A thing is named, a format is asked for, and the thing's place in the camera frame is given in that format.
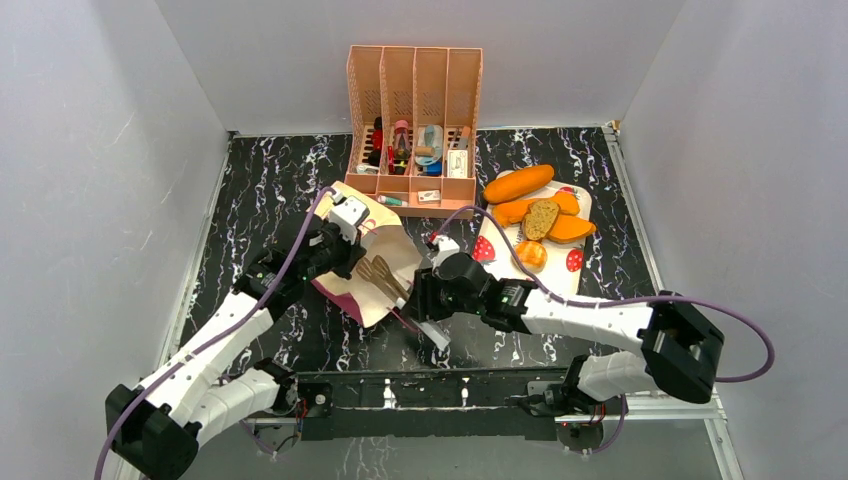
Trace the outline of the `small round glazed bun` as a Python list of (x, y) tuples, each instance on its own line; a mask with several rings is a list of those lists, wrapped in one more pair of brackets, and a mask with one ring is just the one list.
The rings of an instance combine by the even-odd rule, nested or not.
[(533, 273), (541, 272), (548, 261), (548, 254), (545, 247), (532, 240), (522, 241), (514, 246), (518, 260), (513, 263), (516, 267), (523, 266), (526, 270)]

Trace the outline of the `fake orange bread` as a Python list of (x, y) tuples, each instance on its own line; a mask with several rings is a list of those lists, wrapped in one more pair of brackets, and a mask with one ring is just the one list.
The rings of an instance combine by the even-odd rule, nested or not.
[[(577, 215), (580, 212), (578, 199), (571, 192), (557, 192), (553, 196), (547, 197), (547, 200), (553, 201), (558, 205), (560, 215)], [(530, 206), (538, 201), (542, 201), (542, 198), (514, 200), (497, 204), (493, 207), (492, 215), (501, 227), (506, 228), (513, 224), (521, 223), (528, 213)]]

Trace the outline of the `smooth orange bread loaf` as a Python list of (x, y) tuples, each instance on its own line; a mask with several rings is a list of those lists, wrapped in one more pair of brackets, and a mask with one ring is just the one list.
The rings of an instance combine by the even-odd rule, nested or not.
[(483, 199), (489, 204), (516, 200), (546, 186), (554, 175), (555, 169), (547, 164), (513, 171), (487, 184), (483, 190)]

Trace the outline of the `orange bread slice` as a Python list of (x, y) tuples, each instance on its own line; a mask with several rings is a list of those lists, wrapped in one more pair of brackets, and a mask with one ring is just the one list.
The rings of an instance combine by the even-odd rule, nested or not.
[(572, 215), (559, 215), (546, 238), (556, 243), (567, 244), (583, 240), (593, 235), (595, 231), (596, 225), (588, 220)]

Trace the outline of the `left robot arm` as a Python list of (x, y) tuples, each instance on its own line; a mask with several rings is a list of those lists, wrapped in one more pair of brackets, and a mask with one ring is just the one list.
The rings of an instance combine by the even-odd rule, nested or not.
[(229, 381), (221, 379), (236, 354), (271, 328), (270, 308), (299, 302), (318, 277), (350, 277), (364, 257), (364, 213), (306, 217), (291, 244), (256, 255), (208, 322), (171, 359), (135, 387), (117, 385), (105, 401), (107, 439), (100, 476), (113, 452), (149, 479), (178, 479), (200, 448), (250, 414), (294, 411), (292, 372), (262, 360)]

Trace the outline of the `paper cake bag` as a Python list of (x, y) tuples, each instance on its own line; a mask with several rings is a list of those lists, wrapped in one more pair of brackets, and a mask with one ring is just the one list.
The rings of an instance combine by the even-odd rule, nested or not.
[(349, 280), (327, 273), (312, 284), (361, 326), (372, 327), (409, 300), (422, 257), (392, 210), (339, 181), (332, 188), (344, 202), (335, 206), (323, 199), (316, 213), (323, 219), (355, 220), (366, 253)]

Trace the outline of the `strawberry print tray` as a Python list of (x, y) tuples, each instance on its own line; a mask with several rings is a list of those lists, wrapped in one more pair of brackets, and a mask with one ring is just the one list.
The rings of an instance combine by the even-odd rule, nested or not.
[[(557, 194), (569, 194), (574, 197), (579, 205), (579, 212), (575, 217), (589, 220), (592, 198), (586, 189), (576, 185), (552, 180), (541, 189), (522, 196), (521, 200), (547, 198)], [(546, 249), (547, 261), (544, 268), (536, 272), (536, 276), (557, 295), (569, 297), (578, 292), (587, 239), (589, 237), (571, 243), (549, 240), (541, 242)], [(481, 223), (472, 257), (496, 278), (528, 279), (528, 276), (516, 267), (506, 242), (498, 233), (498, 227), (489, 219), (484, 219)]]

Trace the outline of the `brown seeded bread slice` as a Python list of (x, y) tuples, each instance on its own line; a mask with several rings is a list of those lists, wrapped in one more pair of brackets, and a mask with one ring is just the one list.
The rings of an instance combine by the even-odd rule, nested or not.
[(554, 227), (560, 215), (560, 205), (550, 199), (539, 199), (528, 206), (522, 220), (522, 231), (526, 240), (540, 241)]

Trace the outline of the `orange plastic file organizer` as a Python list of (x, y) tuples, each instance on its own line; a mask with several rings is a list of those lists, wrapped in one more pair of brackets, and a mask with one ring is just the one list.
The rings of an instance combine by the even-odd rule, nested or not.
[[(408, 201), (407, 207), (389, 206), (405, 217), (446, 218), (476, 199), (476, 134), (484, 55), (480, 48), (353, 45), (346, 63), (352, 151), (345, 184), (376, 199), (380, 194)], [(366, 158), (371, 150), (374, 119), (382, 117), (384, 143), (380, 168)], [(404, 175), (391, 173), (393, 126), (409, 123), (411, 156)], [(437, 124), (444, 129), (443, 173), (420, 175), (414, 150), (420, 126)], [(448, 178), (450, 149), (468, 151), (468, 178)], [(439, 203), (418, 202), (422, 190), (439, 190)]]

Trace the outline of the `metal tongs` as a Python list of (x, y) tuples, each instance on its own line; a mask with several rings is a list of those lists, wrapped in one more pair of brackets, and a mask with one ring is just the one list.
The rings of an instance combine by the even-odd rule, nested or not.
[(414, 326), (440, 351), (444, 351), (449, 346), (448, 334), (434, 322), (418, 323), (403, 316), (402, 307), (409, 298), (411, 283), (401, 282), (382, 256), (375, 255), (372, 259), (362, 258), (357, 263), (355, 271), (394, 302), (391, 311), (404, 325)]

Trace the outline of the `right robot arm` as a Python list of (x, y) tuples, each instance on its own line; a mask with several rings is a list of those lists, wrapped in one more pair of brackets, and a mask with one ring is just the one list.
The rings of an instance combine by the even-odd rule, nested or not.
[(405, 309), (419, 321), (463, 313), (498, 331), (613, 347), (612, 354), (574, 358), (558, 392), (548, 396), (550, 405), (564, 402), (587, 414), (613, 397), (642, 391), (659, 390), (693, 404), (710, 400), (724, 336), (679, 301), (677, 296), (629, 305), (591, 297), (558, 301), (534, 280), (498, 279), (470, 255), (457, 253), (437, 267), (415, 271)]

